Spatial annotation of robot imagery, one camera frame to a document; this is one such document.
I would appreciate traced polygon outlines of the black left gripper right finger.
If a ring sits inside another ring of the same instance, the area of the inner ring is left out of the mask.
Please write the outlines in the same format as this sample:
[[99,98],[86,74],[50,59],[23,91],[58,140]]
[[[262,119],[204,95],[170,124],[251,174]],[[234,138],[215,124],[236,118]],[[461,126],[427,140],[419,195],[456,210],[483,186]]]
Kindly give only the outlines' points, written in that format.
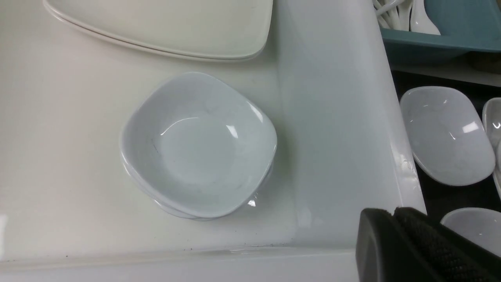
[[447,282],[499,282],[500,257],[410,207],[394,218],[421,255]]

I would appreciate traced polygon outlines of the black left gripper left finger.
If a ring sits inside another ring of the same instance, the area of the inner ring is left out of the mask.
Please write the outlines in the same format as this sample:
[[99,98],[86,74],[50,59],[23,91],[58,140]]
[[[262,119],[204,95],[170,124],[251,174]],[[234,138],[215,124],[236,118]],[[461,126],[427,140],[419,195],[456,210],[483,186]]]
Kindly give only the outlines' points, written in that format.
[[360,282],[442,282],[386,210],[360,213],[355,258]]

